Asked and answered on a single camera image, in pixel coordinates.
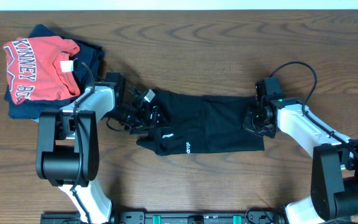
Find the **black t-shirt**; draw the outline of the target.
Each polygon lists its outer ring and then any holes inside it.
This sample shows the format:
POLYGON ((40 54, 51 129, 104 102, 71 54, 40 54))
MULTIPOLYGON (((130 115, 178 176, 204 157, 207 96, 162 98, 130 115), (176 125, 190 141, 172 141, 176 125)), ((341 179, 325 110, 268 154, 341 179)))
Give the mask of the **black t-shirt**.
POLYGON ((168 127, 152 128, 136 144, 158 156, 263 151, 262 136, 242 124, 253 96, 191 96, 154 90, 151 105, 168 118, 168 127))

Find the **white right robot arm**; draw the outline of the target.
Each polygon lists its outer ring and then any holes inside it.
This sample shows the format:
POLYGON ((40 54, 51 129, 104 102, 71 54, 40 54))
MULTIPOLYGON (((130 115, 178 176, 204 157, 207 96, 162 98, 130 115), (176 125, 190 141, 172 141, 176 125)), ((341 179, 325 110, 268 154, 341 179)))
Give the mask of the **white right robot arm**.
POLYGON ((281 131, 312 158, 310 196, 285 207, 287 223, 350 223, 358 215, 358 139, 329 127, 297 98, 261 97, 242 126, 269 138, 281 131))

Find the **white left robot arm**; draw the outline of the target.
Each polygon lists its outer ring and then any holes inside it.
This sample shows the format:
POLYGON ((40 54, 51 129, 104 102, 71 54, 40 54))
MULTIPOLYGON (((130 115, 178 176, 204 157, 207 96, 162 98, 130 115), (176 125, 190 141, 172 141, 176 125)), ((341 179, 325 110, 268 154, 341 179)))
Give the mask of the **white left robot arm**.
POLYGON ((64 192, 76 213, 45 213, 41 223, 114 223, 112 201, 97 178, 99 142, 97 124, 115 119, 130 133, 142 134, 169 125, 152 90, 134 90, 124 101, 126 88, 119 83, 89 86, 83 95, 59 110, 44 111, 39 118, 35 169, 41 179, 64 192))

